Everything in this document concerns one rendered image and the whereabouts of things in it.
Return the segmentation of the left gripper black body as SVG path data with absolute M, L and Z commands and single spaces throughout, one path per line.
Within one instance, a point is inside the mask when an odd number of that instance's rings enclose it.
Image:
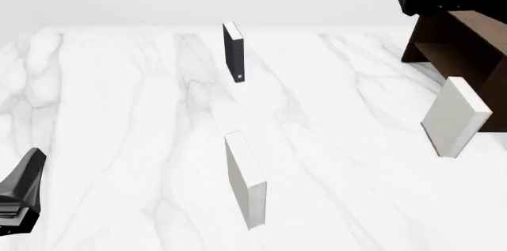
M 17 200 L 0 196 L 0 237 L 30 234 L 40 217 L 40 197 Z

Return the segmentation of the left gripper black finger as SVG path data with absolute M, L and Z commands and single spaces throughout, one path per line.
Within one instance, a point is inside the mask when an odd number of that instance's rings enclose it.
M 0 202 L 19 203 L 40 210 L 40 181 L 47 156 L 32 148 L 13 171 L 0 182 Z

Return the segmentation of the thin white book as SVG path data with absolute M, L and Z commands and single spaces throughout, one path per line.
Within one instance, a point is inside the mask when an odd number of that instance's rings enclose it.
M 245 136 L 233 131 L 224 136 L 227 174 L 247 229 L 265 224 L 268 183 Z

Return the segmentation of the black book with round mark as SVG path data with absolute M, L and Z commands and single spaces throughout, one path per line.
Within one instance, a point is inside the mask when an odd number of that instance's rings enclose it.
M 244 39 L 233 21 L 223 22 L 226 65 L 236 83 L 245 81 Z

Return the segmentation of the thick white book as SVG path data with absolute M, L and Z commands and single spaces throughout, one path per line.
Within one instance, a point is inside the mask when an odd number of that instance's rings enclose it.
M 462 77 L 448 77 L 421 125 L 437 155 L 457 158 L 492 110 Z

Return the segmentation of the brown wooden shelf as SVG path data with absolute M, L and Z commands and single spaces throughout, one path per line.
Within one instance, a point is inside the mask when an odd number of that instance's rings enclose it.
M 507 133 L 507 24 L 472 10 L 420 15 L 402 62 L 463 77 L 493 112 L 480 131 Z

